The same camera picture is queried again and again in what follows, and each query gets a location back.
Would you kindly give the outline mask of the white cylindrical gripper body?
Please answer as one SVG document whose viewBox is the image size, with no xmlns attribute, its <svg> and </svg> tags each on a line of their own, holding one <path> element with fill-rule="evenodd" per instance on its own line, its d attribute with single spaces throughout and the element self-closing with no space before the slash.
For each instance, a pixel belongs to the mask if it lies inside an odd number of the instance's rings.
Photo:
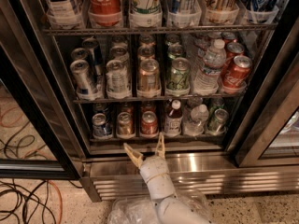
<svg viewBox="0 0 299 224">
<path fill-rule="evenodd" d="M 140 167 L 140 174 L 147 184 L 152 200 L 161 200 L 175 195 L 176 190 L 164 158 L 156 155 L 147 157 Z"/>
</svg>

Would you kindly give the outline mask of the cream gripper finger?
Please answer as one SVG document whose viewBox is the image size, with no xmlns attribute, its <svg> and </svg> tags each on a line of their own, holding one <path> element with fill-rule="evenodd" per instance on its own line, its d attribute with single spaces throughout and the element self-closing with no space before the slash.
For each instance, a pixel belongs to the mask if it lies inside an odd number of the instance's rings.
<svg viewBox="0 0 299 224">
<path fill-rule="evenodd" d="M 140 153 L 139 151 L 133 149 L 131 146 L 129 146 L 127 143 L 123 144 L 124 150 L 128 157 L 131 159 L 133 164 L 137 167 L 140 168 L 142 163 L 143 163 L 143 154 Z"/>
<path fill-rule="evenodd" d="M 165 158 L 164 134 L 159 133 L 158 143 L 155 149 L 155 154 L 161 158 Z"/>
</svg>

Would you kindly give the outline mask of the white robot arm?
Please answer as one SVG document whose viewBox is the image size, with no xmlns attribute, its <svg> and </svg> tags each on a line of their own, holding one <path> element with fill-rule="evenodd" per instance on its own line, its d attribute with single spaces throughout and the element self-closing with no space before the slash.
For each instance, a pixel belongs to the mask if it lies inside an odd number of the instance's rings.
<svg viewBox="0 0 299 224">
<path fill-rule="evenodd" d="M 180 200 L 165 159 L 164 134 L 159 133 L 155 154 L 144 159 L 143 154 L 127 143 L 124 150 L 138 168 L 147 185 L 155 212 L 162 224 L 212 224 Z"/>
</svg>

